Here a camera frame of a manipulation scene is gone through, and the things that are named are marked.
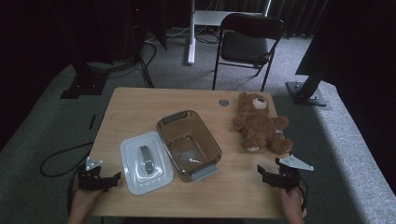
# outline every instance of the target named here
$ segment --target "chair seat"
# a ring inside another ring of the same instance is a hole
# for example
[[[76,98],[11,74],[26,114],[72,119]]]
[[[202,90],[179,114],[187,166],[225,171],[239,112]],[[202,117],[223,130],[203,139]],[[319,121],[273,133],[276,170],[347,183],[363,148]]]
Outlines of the chair seat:
[[[267,41],[234,32],[226,33],[221,58],[232,62],[266,64],[269,60]]]

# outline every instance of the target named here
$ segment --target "wooden table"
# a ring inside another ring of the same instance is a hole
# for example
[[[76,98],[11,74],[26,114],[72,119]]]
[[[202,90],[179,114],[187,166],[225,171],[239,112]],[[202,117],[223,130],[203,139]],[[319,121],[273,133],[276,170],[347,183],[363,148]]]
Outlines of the wooden table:
[[[117,217],[284,217],[275,188],[262,183],[257,164],[276,173],[276,155],[263,149],[250,153],[241,148],[241,134],[233,128],[240,91],[200,91],[118,88],[114,91],[91,158],[103,160],[101,176],[122,171],[117,187],[102,194],[93,216]],[[269,93],[257,92],[270,101]],[[221,106],[225,99],[228,106]],[[175,171],[171,184],[135,196],[122,170],[120,143],[156,131],[157,122],[178,111],[198,113],[222,150],[218,170],[200,181],[185,183]]]

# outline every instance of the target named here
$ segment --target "black curtain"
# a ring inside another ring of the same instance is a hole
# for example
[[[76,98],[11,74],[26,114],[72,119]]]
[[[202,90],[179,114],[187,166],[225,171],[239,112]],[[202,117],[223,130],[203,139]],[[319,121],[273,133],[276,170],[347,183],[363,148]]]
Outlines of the black curtain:
[[[323,64],[328,65],[324,80],[337,88],[393,191],[395,12],[395,1],[333,0],[296,72],[316,76]]]

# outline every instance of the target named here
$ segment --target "brown teddy bear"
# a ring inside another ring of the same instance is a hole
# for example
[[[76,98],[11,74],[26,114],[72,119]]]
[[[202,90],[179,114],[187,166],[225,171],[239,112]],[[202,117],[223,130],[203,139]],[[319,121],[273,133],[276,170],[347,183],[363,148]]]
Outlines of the brown teddy bear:
[[[244,136],[243,149],[254,152],[267,147],[278,155],[291,150],[293,143],[276,133],[288,127],[288,118],[268,117],[268,100],[259,94],[241,92],[238,102],[239,115],[233,120],[233,126]]]

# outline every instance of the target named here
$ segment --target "stand base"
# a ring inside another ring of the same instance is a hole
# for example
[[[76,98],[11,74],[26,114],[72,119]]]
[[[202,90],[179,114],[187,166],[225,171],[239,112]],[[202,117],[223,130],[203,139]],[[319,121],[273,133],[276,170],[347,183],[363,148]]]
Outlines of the stand base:
[[[77,99],[80,95],[100,95],[106,85],[108,73],[96,74],[91,86],[82,86],[78,75],[76,75],[69,90],[62,93],[61,99]]]
[[[314,94],[308,99],[300,98],[297,95],[297,91],[299,91],[303,85],[303,82],[286,82],[289,93],[296,105],[318,105],[321,108],[330,107],[327,102],[323,100],[319,90],[315,90]]]

